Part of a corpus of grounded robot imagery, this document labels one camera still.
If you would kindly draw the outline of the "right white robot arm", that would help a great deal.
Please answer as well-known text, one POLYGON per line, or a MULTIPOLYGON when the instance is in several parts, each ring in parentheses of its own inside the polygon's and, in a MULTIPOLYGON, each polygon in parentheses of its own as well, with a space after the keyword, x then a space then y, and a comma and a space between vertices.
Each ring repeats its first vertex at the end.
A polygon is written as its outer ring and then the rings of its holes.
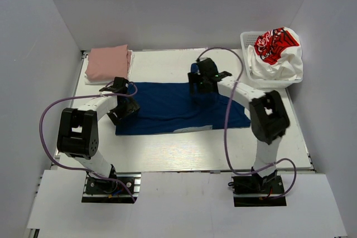
POLYGON ((253 88, 227 71, 218 71, 211 58, 197 60, 187 74, 191 94, 215 94, 228 98, 224 119, 224 149, 230 169, 233 168, 228 153, 228 124, 233 103, 241 105, 250 113, 250 129, 257 140, 255 160, 249 173, 237 176, 254 176, 252 187, 260 193, 272 186, 277 174, 277 152, 282 137, 290 126, 290 119, 281 95, 273 90, 265 92, 253 88))

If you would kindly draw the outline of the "blue t shirt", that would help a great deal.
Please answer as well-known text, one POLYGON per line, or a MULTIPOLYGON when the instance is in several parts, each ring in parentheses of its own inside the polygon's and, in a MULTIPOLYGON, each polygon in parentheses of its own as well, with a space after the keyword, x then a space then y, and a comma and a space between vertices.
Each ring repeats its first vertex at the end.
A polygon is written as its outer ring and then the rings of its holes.
POLYGON ((229 98, 217 93, 194 94, 189 83, 135 82, 140 110, 116 135, 152 135, 224 129, 229 98))

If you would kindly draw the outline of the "white red print t shirt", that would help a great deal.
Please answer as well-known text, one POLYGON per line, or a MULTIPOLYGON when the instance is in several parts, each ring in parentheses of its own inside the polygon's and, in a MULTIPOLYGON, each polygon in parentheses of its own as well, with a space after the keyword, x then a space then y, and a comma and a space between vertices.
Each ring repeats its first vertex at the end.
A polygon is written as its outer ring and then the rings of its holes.
POLYGON ((269 30, 248 45, 248 70, 254 79, 296 81, 303 78, 299 36, 288 27, 269 30))

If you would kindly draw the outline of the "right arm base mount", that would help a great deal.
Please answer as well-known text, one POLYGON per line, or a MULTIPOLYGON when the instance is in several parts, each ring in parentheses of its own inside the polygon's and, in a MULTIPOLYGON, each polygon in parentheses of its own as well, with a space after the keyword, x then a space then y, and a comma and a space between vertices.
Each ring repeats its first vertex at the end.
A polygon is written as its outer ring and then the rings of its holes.
POLYGON ((284 207, 287 206, 281 176, 269 181, 262 188, 253 176, 234 176, 228 183, 233 191, 235 207, 284 207))

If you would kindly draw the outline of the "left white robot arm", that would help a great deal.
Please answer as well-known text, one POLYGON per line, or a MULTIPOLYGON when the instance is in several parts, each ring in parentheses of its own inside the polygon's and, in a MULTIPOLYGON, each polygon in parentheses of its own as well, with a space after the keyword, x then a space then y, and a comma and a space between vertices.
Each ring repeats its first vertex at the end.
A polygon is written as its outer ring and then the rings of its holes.
POLYGON ((78 108, 61 113, 57 149, 78 161, 94 177, 106 193, 117 189, 115 168, 99 151, 98 121, 107 116, 116 127, 124 127, 136 117, 139 104, 129 93, 129 81, 115 77, 113 84, 99 90, 100 95, 78 108))

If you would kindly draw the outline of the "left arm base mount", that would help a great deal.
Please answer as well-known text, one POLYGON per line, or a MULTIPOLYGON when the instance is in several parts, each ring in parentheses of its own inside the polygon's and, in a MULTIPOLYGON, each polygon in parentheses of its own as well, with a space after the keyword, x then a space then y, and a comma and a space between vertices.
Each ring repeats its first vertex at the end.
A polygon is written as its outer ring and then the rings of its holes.
POLYGON ((133 200, 120 183, 109 182, 87 175, 81 202, 134 204, 139 195, 141 176, 140 173, 117 174, 117 179, 122 181, 129 189, 135 199, 133 200))

